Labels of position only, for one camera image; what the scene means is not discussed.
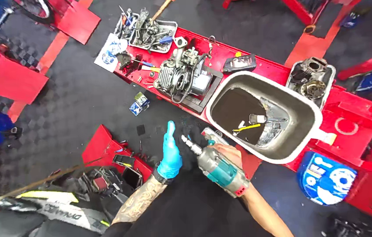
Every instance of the hand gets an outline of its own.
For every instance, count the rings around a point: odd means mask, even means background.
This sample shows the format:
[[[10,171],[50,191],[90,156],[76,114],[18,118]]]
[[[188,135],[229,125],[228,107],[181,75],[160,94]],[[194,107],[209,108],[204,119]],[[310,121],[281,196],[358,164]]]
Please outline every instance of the hand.
[[[216,143],[213,146],[208,146],[216,149],[219,153],[225,155],[227,159],[236,164],[240,169],[242,169],[242,153],[231,145],[224,145]]]
[[[174,122],[168,121],[167,133],[164,134],[164,141],[162,143],[163,159],[157,168],[158,174],[166,179],[176,177],[182,167],[182,157],[173,137],[175,129]]]

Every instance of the blue sticker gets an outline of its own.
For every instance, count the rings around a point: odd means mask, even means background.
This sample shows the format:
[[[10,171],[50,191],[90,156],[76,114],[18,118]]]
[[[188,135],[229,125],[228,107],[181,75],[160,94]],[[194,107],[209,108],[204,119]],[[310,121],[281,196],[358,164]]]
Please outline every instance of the blue sticker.
[[[320,205],[341,202],[356,176],[356,170],[313,151],[305,153],[297,171],[300,189]]]

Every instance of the parts washer basin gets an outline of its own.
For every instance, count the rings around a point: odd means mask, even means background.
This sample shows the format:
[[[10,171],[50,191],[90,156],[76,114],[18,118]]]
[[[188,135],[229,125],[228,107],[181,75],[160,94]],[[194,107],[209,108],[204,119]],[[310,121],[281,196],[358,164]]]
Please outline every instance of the parts washer basin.
[[[259,100],[264,98],[289,116],[288,125],[263,148],[233,136],[232,131],[226,131],[211,116],[214,106],[225,92],[236,87],[244,89]],[[311,138],[319,136],[317,133],[322,123],[322,113],[315,103],[285,86],[247,71],[231,74],[218,86],[207,104],[206,116],[213,126],[243,148],[273,164],[293,161]]]

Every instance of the motorcycle engine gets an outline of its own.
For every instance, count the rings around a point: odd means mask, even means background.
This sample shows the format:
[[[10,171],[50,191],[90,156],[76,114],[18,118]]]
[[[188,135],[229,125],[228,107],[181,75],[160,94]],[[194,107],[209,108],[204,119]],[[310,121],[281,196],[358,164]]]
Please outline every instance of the motorcycle engine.
[[[173,103],[178,104],[189,94],[205,95],[213,75],[202,69],[208,54],[199,55],[194,47],[185,50],[187,41],[183,37],[174,42],[178,48],[162,62],[154,86],[171,95]],[[178,95],[182,96],[180,101],[174,99]]]

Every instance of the motorcycle wheel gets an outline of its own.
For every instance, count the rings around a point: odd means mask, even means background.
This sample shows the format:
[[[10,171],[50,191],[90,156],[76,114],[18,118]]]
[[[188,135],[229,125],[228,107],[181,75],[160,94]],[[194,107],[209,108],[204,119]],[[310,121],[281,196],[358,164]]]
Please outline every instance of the motorcycle wheel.
[[[44,6],[38,0],[13,0],[27,17],[41,24],[52,24],[54,23],[54,12],[51,5],[47,0],[42,1]]]

